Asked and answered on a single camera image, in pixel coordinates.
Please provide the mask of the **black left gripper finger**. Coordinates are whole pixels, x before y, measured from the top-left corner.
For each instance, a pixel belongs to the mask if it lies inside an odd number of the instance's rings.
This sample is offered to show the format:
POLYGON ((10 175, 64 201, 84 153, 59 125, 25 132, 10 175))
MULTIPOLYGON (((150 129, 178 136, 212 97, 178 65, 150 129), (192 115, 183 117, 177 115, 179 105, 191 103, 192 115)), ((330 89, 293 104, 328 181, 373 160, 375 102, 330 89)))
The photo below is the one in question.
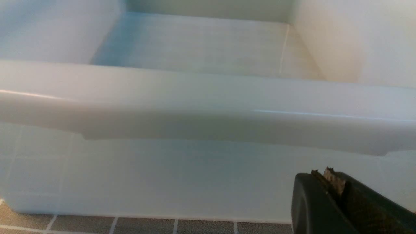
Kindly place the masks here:
POLYGON ((414 234, 416 216, 362 182, 327 167, 294 178, 294 234, 414 234))

